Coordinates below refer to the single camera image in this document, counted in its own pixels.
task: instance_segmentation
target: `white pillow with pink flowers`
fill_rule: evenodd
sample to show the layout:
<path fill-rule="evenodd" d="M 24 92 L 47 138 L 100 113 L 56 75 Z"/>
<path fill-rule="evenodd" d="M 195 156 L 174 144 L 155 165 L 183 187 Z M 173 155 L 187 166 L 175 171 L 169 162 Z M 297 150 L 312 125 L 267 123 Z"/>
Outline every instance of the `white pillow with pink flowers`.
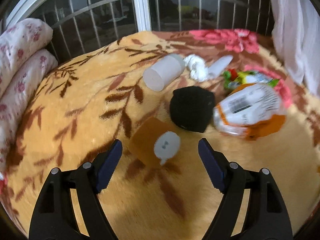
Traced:
<path fill-rule="evenodd" d="M 0 181 L 4 179 L 6 157 L 28 102 L 43 77 L 57 65 L 55 57 L 41 49 L 19 69 L 0 99 Z"/>
<path fill-rule="evenodd" d="M 0 36 L 0 98 L 23 63 L 51 39 L 49 25 L 32 18 L 18 22 Z"/>

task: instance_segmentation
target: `silver screw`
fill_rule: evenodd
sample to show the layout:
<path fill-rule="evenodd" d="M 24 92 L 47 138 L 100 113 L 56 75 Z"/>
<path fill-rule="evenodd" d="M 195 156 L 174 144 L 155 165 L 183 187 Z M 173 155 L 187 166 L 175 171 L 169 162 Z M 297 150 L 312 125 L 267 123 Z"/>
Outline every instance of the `silver screw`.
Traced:
<path fill-rule="evenodd" d="M 88 168 L 90 168 L 91 167 L 91 163 L 84 163 L 83 165 L 82 165 L 82 167 L 84 168 L 84 169 L 88 169 Z"/>
<path fill-rule="evenodd" d="M 58 169 L 58 168 L 53 168 L 53 169 L 51 170 L 51 173 L 52 173 L 52 174 L 57 174 L 57 173 L 58 173 L 58 171 L 59 171 L 59 169 Z"/>
<path fill-rule="evenodd" d="M 239 167 L 238 164 L 236 164 L 236 163 L 230 163 L 229 165 L 233 169 L 237 169 Z"/>
<path fill-rule="evenodd" d="M 262 173 L 268 175 L 270 173 L 270 171 L 266 168 L 263 168 Z"/>

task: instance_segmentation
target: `barcode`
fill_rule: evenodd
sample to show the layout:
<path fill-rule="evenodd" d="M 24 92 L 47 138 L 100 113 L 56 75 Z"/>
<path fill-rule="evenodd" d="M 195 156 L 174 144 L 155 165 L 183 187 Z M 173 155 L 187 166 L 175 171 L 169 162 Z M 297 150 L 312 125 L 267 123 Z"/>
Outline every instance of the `barcode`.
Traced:
<path fill-rule="evenodd" d="M 246 96 L 234 99 L 234 100 L 230 101 L 228 105 L 229 105 L 231 112 L 234 114 L 251 107 L 251 105 L 247 101 Z"/>

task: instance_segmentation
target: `floral blanket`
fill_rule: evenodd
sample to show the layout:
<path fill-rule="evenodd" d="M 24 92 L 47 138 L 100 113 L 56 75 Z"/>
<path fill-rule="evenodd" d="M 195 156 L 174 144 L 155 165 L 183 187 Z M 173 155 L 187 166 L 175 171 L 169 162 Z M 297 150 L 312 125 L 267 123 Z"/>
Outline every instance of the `floral blanket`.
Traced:
<path fill-rule="evenodd" d="M 168 106 L 174 89 L 196 85 L 213 91 L 218 101 L 226 96 L 221 78 L 196 83 L 189 79 L 188 70 L 161 92 L 148 89 L 141 79 L 143 71 L 168 53 L 194 53 L 208 63 L 232 54 L 230 67 L 260 65 L 276 72 L 293 96 L 285 125 L 253 142 L 222 135 L 212 123 L 204 134 L 177 128 L 181 138 L 177 155 L 161 169 L 145 166 L 126 146 L 148 117 L 171 123 Z M 79 56 L 44 78 L 8 157 L 8 185 L 1 202 L 28 235 L 36 199 L 50 170 L 76 169 L 118 138 L 124 145 L 123 156 L 108 188 L 99 194 L 118 238 L 201 239 L 222 198 L 197 152 L 199 139 L 206 137 L 215 150 L 243 168 L 270 169 L 296 232 L 318 199 L 319 109 L 320 101 L 295 85 L 252 33 L 136 33 Z M 75 190 L 71 195 L 79 228 L 87 234 Z M 234 233 L 241 230 L 248 196 L 246 192 Z"/>

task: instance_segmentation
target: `orange and white package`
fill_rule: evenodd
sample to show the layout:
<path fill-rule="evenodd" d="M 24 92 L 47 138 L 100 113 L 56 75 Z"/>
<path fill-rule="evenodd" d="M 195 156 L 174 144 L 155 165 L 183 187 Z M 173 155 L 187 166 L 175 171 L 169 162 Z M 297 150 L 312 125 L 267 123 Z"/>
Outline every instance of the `orange and white package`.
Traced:
<path fill-rule="evenodd" d="M 286 110 L 276 91 L 267 84 L 243 84 L 213 109 L 215 127 L 224 133 L 255 140 L 278 132 Z"/>

